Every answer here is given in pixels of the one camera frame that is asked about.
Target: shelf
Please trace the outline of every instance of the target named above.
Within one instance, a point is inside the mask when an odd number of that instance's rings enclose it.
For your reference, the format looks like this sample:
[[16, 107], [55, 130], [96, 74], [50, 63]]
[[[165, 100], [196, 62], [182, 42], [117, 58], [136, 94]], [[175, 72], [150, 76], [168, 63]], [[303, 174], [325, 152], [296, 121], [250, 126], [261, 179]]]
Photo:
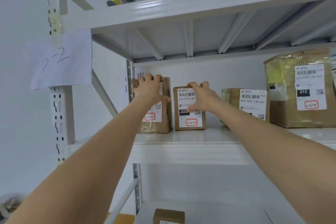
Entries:
[[[233, 133], [218, 119], [209, 119], [207, 124], [208, 127], [205, 130], [137, 134], [129, 161], [132, 163], [254, 164]], [[336, 150], [336, 128], [295, 128], [289, 131]], [[69, 153], [73, 153], [87, 140], [80, 140], [68, 146]]]
[[134, 224], [152, 223], [156, 208], [184, 211], [185, 222], [192, 224], [272, 224], [261, 208], [176, 201], [143, 202]]
[[336, 47], [335, 9], [333, 0], [149, 0], [63, 15], [61, 23], [63, 31], [91, 29], [95, 42], [144, 65]]

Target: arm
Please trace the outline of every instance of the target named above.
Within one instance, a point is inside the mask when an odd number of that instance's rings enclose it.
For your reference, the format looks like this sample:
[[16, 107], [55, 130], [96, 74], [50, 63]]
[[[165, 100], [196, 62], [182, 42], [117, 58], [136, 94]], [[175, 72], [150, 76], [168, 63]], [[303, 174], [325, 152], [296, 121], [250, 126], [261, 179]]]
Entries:
[[139, 79], [135, 99], [52, 172], [7, 224], [103, 223], [130, 155], [137, 129], [159, 94], [160, 75]]
[[233, 107], [208, 82], [189, 85], [197, 101], [188, 111], [220, 118], [308, 224], [336, 222], [336, 151]]

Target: middle shelf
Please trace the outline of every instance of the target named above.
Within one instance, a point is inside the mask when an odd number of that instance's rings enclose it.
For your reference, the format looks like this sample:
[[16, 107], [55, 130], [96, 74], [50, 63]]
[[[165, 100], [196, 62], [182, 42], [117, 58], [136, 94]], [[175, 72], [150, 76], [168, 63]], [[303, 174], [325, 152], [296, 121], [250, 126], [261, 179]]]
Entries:
[[[253, 165], [254, 161], [235, 135], [218, 119], [207, 119], [205, 130], [137, 134], [129, 162]], [[291, 128], [292, 133], [336, 150], [336, 128]], [[87, 140], [68, 146], [69, 154]]]

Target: brown box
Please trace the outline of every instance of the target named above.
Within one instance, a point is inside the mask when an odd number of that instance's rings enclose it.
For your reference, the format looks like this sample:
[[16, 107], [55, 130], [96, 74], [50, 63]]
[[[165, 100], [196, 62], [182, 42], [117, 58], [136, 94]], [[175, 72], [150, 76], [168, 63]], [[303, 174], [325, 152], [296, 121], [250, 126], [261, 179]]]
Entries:
[[162, 222], [186, 224], [185, 213], [175, 210], [155, 209], [153, 224], [162, 224]]
[[[246, 91], [247, 89], [239, 89], [239, 88], [228, 88], [222, 89], [221, 99], [229, 102], [234, 107], [243, 107], [241, 110], [252, 114], [262, 120], [270, 122], [270, 97], [266, 90], [248, 90], [251, 92], [241, 92]], [[245, 102], [247, 108], [254, 108], [253, 110], [249, 110], [244, 108], [243, 105], [240, 105], [241, 100], [252, 101]]]
[[329, 49], [307, 50], [279, 54], [264, 62], [271, 123], [284, 128], [336, 127], [329, 57]]
[[[187, 113], [186, 109], [189, 106], [188, 103], [185, 103], [185, 100], [183, 103], [179, 103], [179, 94], [189, 94], [190, 96], [182, 96], [180, 98], [186, 99], [186, 98], [194, 98], [192, 100], [187, 100], [188, 102], [191, 101], [191, 104], [195, 102], [196, 95], [192, 87], [190, 86], [181, 86], [181, 87], [175, 87], [173, 89], [174, 94], [174, 111], [175, 111], [175, 130], [199, 130], [199, 129], [205, 129], [206, 128], [206, 119], [205, 119], [205, 112], [198, 111], [196, 115], [196, 112]], [[180, 117], [183, 119], [181, 122], [185, 122], [185, 127], [180, 127]]]
[[[162, 94], [164, 96], [170, 97], [170, 78], [162, 77], [160, 82], [162, 82]], [[137, 88], [138, 86], [139, 86], [139, 80], [132, 79], [132, 87]], [[171, 102], [169, 103], [162, 102], [161, 111], [162, 111], [161, 122], [143, 121], [141, 123], [141, 127], [138, 130], [138, 133], [164, 133], [164, 134], [169, 133], [173, 128]]]

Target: right arm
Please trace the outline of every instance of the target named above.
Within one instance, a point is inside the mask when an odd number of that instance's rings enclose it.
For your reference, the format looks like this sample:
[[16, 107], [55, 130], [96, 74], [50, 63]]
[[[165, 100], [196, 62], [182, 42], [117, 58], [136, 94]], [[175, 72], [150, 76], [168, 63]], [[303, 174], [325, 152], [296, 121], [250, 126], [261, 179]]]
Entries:
[[209, 111], [220, 118], [307, 224], [336, 223], [335, 150], [233, 107], [208, 82], [189, 85], [197, 101], [188, 111]]

